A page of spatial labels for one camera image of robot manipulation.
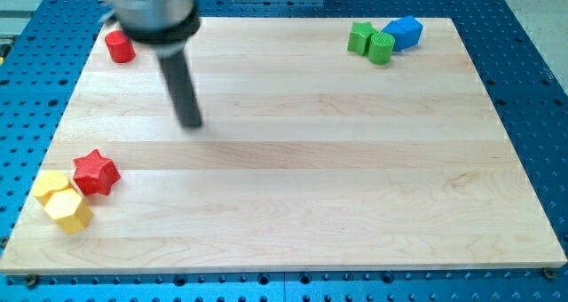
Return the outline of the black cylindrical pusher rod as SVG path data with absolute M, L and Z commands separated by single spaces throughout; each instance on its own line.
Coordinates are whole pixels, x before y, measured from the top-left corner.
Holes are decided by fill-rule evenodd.
M 184 52 L 160 55 L 158 60 L 179 124 L 183 128 L 200 128 L 201 111 Z

